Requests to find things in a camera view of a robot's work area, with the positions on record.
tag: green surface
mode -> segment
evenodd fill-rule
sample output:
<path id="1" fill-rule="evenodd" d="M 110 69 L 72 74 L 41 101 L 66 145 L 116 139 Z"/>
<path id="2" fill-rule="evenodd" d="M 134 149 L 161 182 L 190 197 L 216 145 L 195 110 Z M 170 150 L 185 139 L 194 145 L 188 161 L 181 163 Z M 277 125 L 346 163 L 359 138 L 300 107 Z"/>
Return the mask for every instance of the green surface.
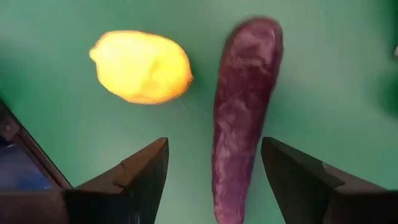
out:
<path id="1" fill-rule="evenodd" d="M 395 1 L 5 0 L 0 97 L 73 185 L 160 136 L 169 174 L 157 223 L 215 223 L 213 98 L 221 49 L 244 18 L 270 15 L 285 57 L 264 134 L 389 189 L 398 189 Z M 126 103 L 96 80 L 89 49 L 109 30 L 176 40 L 195 80 L 160 106 Z M 245 223 L 283 223 L 258 155 Z"/>

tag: purple sweet potato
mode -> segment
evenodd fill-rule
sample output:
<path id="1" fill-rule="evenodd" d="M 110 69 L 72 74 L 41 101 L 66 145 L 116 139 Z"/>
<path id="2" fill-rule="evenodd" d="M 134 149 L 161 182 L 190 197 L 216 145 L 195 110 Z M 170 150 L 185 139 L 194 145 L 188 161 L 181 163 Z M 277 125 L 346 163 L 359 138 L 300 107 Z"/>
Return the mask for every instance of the purple sweet potato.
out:
<path id="1" fill-rule="evenodd" d="M 212 190 L 219 224 L 242 224 L 256 148 L 282 60 L 282 29 L 244 22 L 224 47 L 214 108 Z"/>

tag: lemon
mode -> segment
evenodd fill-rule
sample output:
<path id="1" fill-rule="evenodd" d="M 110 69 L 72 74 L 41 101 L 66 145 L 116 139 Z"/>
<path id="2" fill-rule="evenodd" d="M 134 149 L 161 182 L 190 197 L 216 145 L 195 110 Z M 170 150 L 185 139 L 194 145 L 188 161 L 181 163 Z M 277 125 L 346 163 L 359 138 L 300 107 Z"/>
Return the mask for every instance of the lemon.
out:
<path id="1" fill-rule="evenodd" d="M 188 57 L 174 41 L 135 30 L 105 33 L 90 50 L 99 82 L 131 103 L 159 104 L 193 80 Z"/>

